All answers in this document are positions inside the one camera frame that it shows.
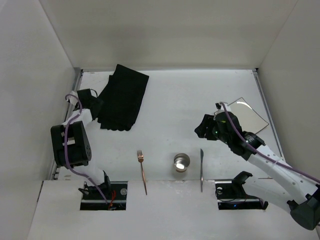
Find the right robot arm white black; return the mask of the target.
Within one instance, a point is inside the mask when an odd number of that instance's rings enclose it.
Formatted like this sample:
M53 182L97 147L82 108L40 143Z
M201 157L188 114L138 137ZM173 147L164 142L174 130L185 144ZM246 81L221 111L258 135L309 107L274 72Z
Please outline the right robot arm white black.
M242 171L232 181L250 196L272 203L289 213L307 230L320 223L320 181L286 163L256 134L244 131L238 118L230 111L205 114L195 134L208 141L221 141L231 152L256 166L274 183L259 180Z

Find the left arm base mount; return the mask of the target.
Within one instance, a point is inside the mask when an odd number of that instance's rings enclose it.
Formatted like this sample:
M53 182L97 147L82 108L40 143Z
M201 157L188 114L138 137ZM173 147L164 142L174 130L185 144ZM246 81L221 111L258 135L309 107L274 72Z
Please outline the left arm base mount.
M85 182L81 192L81 211L125 211L127 207L127 181L111 181L109 186L101 184L101 193L94 186Z

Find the black cloth placemat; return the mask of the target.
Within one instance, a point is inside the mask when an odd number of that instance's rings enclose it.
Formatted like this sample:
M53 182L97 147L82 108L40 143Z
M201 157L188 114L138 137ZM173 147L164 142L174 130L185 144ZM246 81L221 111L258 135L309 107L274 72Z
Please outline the black cloth placemat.
M98 123L103 130L129 131L136 123L149 76L121 64L98 96L103 106Z

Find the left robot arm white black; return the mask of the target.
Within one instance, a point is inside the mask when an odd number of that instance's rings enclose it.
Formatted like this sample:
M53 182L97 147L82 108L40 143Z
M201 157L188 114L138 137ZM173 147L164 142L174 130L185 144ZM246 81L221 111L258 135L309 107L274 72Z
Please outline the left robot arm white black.
M92 160L93 154L86 127L98 117L103 101L90 88L72 91L65 100L74 106L73 112L63 123L50 129L54 161L76 176L85 178L89 185L81 189L86 195L111 192L108 175Z

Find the square white plate black rim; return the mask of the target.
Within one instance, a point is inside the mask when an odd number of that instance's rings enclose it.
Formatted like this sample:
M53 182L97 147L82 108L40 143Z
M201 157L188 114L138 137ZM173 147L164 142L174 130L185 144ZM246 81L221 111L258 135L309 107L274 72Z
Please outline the square white plate black rim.
M238 98L230 104L226 104L226 108L231 110L231 113L238 118L243 131L257 134L269 125L243 97Z

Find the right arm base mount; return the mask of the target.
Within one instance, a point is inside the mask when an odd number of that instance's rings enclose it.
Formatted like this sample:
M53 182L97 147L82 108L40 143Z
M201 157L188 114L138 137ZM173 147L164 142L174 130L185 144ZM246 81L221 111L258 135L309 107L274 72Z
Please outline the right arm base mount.
M266 210L267 201L245 192L243 185L253 175L242 171L233 179L215 181L215 196L219 210Z

